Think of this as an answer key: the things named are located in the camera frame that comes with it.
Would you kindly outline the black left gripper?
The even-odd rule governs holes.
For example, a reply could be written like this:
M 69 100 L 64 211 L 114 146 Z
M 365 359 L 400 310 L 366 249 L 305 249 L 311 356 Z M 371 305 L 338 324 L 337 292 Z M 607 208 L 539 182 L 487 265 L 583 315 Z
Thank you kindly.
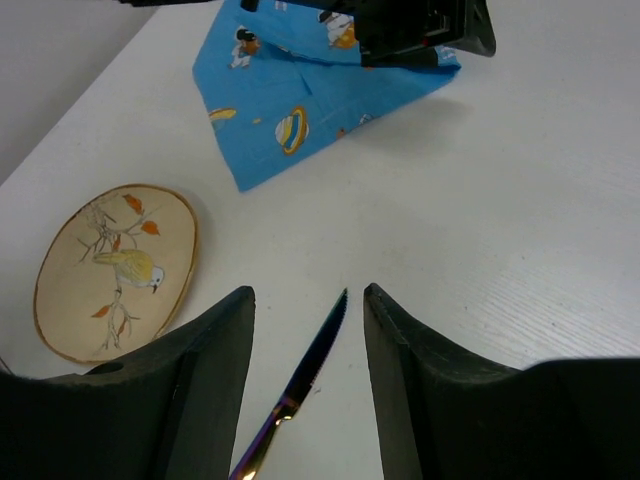
M 437 68 L 457 50 L 496 52 L 484 1 L 241 1 L 239 19 L 296 59 L 365 68 Z

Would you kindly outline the blue space-print cloth placemat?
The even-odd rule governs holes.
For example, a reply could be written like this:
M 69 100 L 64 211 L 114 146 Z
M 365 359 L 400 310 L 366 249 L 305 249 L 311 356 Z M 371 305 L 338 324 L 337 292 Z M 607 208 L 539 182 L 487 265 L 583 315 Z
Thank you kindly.
M 460 68 L 363 67 L 351 16 L 266 1 L 222 3 L 192 68 L 218 146 L 248 191 L 339 138 L 440 89 Z

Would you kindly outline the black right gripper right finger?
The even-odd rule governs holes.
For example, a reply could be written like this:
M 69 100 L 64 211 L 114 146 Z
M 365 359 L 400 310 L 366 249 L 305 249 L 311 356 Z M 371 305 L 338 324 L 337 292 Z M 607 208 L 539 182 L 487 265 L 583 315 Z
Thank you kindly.
M 363 319 L 386 478 L 638 477 L 637 359 L 517 370 L 429 328 L 374 284 Z

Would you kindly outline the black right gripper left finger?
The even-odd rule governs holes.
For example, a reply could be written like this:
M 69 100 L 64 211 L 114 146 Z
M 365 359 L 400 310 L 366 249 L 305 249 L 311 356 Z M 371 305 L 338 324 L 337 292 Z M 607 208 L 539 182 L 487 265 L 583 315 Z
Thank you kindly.
M 78 375 L 1 377 L 5 479 L 224 479 L 250 363 L 255 294 Z

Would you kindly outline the iridescent table knife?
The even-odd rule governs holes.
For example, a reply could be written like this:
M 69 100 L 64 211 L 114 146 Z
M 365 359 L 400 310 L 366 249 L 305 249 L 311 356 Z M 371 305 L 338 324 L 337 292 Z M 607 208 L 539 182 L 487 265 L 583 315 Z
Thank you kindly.
M 254 479 L 261 469 L 279 427 L 294 418 L 309 395 L 343 324 L 348 306 L 345 288 L 297 365 L 284 391 L 242 455 L 229 479 Z

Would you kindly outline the round bird-painted plate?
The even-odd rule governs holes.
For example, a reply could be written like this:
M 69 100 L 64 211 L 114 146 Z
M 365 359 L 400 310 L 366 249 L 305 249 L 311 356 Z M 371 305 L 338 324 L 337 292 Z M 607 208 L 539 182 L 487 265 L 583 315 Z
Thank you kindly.
M 189 289 L 198 240 L 195 210 L 174 190 L 137 183 L 96 196 L 65 222 L 40 266 L 40 339 L 86 365 L 156 340 Z

